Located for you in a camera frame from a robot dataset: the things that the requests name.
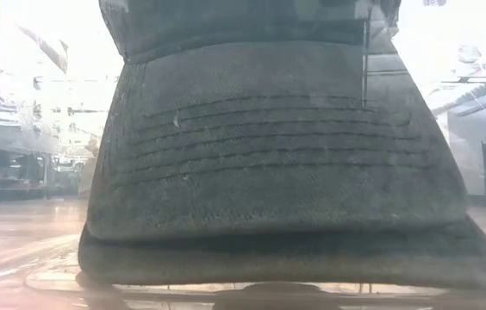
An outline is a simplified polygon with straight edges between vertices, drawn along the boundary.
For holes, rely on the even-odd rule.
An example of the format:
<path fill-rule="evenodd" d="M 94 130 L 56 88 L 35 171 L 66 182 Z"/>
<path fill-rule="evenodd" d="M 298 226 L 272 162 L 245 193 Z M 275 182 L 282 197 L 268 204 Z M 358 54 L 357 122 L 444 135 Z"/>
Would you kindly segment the clear plastic bin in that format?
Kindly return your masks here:
<path fill-rule="evenodd" d="M 362 50 L 363 102 L 419 96 L 394 45 Z M 128 64 L 97 0 L 0 0 L 0 310 L 486 310 L 486 290 L 355 282 L 97 282 L 78 263 L 103 134 Z"/>

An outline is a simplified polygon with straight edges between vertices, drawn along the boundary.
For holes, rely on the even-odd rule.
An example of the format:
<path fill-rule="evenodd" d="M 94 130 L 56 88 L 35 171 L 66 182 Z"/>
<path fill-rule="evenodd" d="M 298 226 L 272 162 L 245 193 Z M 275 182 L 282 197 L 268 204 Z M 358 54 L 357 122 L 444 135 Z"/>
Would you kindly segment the black baseball cap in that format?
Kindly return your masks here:
<path fill-rule="evenodd" d="M 129 64 L 238 42 L 319 41 L 389 49 L 402 0 L 97 0 Z"/>
<path fill-rule="evenodd" d="M 464 185 L 419 96 L 363 102 L 359 46 L 227 43 L 128 63 L 87 227 L 102 240 L 459 222 Z"/>
<path fill-rule="evenodd" d="M 448 226 L 115 242 L 82 231 L 78 263 L 92 280 L 166 285 L 355 282 L 486 290 L 486 234 Z"/>

